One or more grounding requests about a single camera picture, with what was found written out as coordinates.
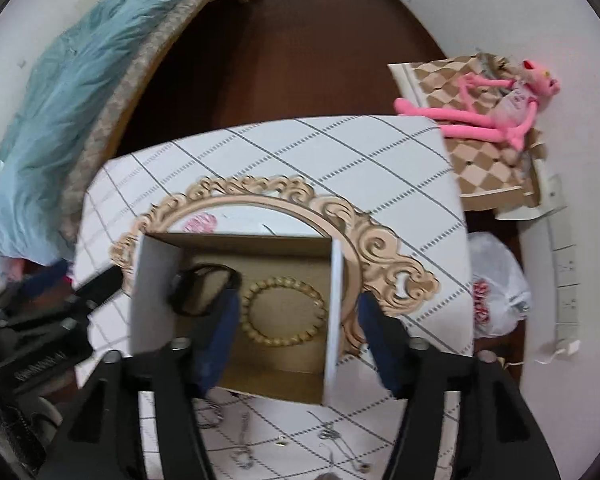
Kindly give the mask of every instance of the blue blanket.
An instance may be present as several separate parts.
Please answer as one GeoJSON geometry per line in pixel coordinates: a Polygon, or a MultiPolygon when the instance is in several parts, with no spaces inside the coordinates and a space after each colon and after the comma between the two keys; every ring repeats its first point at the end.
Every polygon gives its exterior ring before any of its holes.
{"type": "Polygon", "coordinates": [[[48,47],[0,147],[0,256],[72,259],[62,183],[142,40],[178,0],[103,0],[48,47]]]}

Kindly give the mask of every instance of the brown floor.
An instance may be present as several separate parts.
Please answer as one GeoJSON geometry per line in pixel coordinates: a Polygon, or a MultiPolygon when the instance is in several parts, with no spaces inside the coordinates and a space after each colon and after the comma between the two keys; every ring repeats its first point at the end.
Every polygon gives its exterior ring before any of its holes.
{"type": "MultiPolygon", "coordinates": [[[[131,119],[118,155],[225,126],[303,116],[393,114],[391,62],[443,53],[398,0],[219,0],[206,6],[164,59],[131,119]]],[[[512,222],[466,215],[520,260],[512,222]]],[[[522,361],[524,323],[478,340],[522,361]]],[[[510,368],[518,380],[520,368],[510,368]]]]}

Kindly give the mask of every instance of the gold beaded ring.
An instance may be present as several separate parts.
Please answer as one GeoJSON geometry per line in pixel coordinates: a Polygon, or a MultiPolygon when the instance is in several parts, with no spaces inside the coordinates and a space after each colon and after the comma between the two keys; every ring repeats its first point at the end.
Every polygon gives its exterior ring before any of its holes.
{"type": "Polygon", "coordinates": [[[307,285],[305,282],[300,282],[299,280],[286,278],[284,276],[269,278],[268,280],[253,283],[242,297],[242,307],[240,309],[240,323],[242,324],[242,330],[246,335],[258,344],[275,347],[299,345],[313,339],[318,333],[318,329],[324,326],[326,317],[327,309],[324,306],[322,296],[317,290],[311,285],[307,285]],[[251,321],[249,320],[249,309],[253,298],[268,288],[291,288],[298,292],[302,292],[304,295],[314,300],[314,306],[317,307],[315,315],[318,319],[312,324],[311,328],[291,337],[281,338],[265,336],[251,324],[251,321]]]}

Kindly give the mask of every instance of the electrical outlet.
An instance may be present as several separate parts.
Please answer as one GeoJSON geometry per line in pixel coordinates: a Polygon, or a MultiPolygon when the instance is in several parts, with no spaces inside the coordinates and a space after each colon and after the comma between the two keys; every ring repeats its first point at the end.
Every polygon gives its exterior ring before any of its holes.
{"type": "Polygon", "coordinates": [[[577,339],[578,338],[578,326],[571,324],[561,324],[558,323],[555,326],[555,339],[556,341],[564,341],[567,339],[577,339]]]}
{"type": "Polygon", "coordinates": [[[567,207],[559,209],[549,216],[549,226],[551,227],[551,245],[554,251],[573,245],[571,219],[567,207]]]}
{"type": "Polygon", "coordinates": [[[577,286],[562,286],[558,289],[558,323],[578,322],[577,286]]]}
{"type": "Polygon", "coordinates": [[[576,248],[574,246],[554,251],[554,265],[558,286],[577,285],[576,248]]]}

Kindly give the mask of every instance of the fabric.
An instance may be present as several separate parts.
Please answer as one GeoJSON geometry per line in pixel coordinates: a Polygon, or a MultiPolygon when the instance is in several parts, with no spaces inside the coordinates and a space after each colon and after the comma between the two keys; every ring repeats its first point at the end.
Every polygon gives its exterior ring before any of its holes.
{"type": "Polygon", "coordinates": [[[33,68],[0,147],[0,256],[73,259],[60,232],[62,184],[146,35],[178,0],[103,0],[33,68]]]}
{"type": "MultiPolygon", "coordinates": [[[[496,67],[498,78],[513,76],[514,67],[503,57],[488,55],[496,67]]],[[[426,63],[389,65],[403,97],[414,104],[433,108],[465,110],[456,80],[473,72],[481,74],[483,67],[477,56],[459,56],[426,63]]],[[[495,88],[469,90],[475,110],[487,114],[500,100],[495,88]]],[[[461,190],[465,210],[485,210],[506,206],[538,204],[538,186],[529,155],[516,158],[507,146],[482,140],[445,139],[451,164],[461,190]]],[[[531,130],[526,146],[534,146],[531,156],[537,156],[542,145],[540,134],[531,130]]]]}
{"type": "Polygon", "coordinates": [[[91,127],[84,149],[64,183],[61,196],[60,229],[65,239],[75,242],[82,218],[82,202],[89,184],[104,163],[104,153],[109,139],[125,112],[134,106],[151,76],[152,69],[163,50],[186,27],[207,0],[179,0],[146,37],[133,60],[126,69],[113,94],[103,106],[91,127]]]}
{"type": "MultiPolygon", "coordinates": [[[[110,160],[97,174],[84,202],[75,280],[83,283],[110,265],[112,243],[131,230],[136,217],[169,195],[179,197],[204,177],[298,174],[318,197],[341,196],[367,213],[374,224],[389,227],[400,238],[399,253],[413,256],[433,272],[440,280],[438,293],[401,319],[411,335],[422,336],[443,351],[471,355],[472,277],[458,188],[439,128],[421,117],[347,116],[248,124],[110,160]]],[[[239,198],[237,191],[231,194],[239,198]]],[[[293,216],[241,205],[205,207],[163,228],[200,230],[202,215],[206,232],[316,235],[293,216]]],[[[372,246],[356,245],[356,254],[379,249],[372,246]]],[[[84,384],[107,350],[128,352],[130,338],[134,338],[129,325],[133,316],[131,298],[121,293],[91,317],[89,337],[95,353],[77,367],[78,384],[84,384]]],[[[333,472],[343,480],[381,479],[404,402],[393,399],[382,386],[366,348],[340,360],[335,384],[333,399],[326,406],[235,397],[222,388],[209,391],[208,398],[222,404],[224,413],[218,428],[201,430],[209,460],[216,471],[224,472],[218,478],[312,480],[330,471],[332,452],[333,472]],[[256,458],[249,470],[241,470],[232,460],[245,412],[251,414],[247,439],[256,458]],[[324,445],[318,436],[323,426],[316,416],[332,422],[360,460],[371,465],[367,474],[357,473],[335,446],[324,445]],[[287,446],[273,444],[280,436],[287,446]]],[[[141,394],[142,443],[148,477],[160,479],[152,400],[150,394],[141,394]]],[[[199,408],[198,416],[213,417],[203,406],[199,408]]],[[[451,474],[460,413],[457,394],[447,394],[445,413],[435,480],[446,480],[451,474]]]]}

